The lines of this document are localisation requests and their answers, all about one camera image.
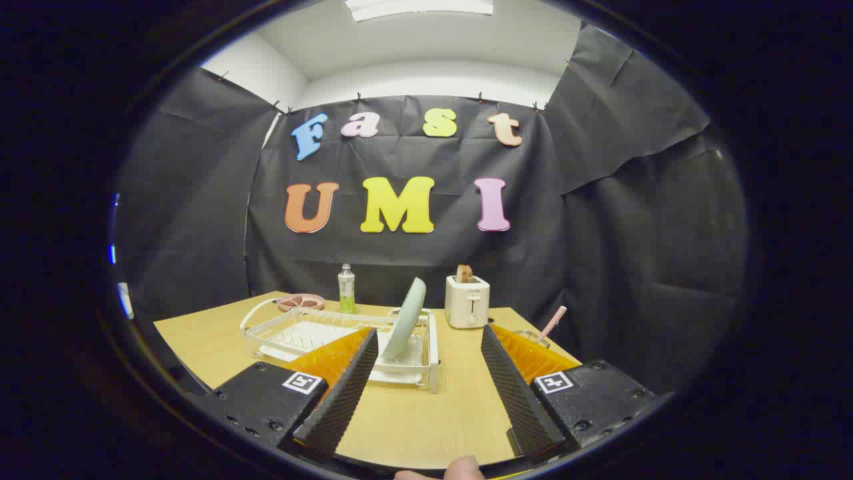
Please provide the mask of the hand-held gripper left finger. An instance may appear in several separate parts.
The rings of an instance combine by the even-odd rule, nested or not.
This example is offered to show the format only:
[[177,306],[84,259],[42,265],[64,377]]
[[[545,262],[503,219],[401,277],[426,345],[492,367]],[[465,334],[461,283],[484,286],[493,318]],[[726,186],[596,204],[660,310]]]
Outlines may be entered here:
[[362,328],[278,367],[257,361],[200,398],[200,407],[253,443],[333,456],[379,354],[378,334]]

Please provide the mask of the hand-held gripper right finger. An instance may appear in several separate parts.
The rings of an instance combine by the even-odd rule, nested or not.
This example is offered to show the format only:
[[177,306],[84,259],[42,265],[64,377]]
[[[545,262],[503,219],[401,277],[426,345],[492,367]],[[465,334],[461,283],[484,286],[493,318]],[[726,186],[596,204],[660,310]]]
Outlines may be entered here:
[[480,350],[527,461],[585,449],[658,407],[658,395],[609,362],[579,363],[494,324]]

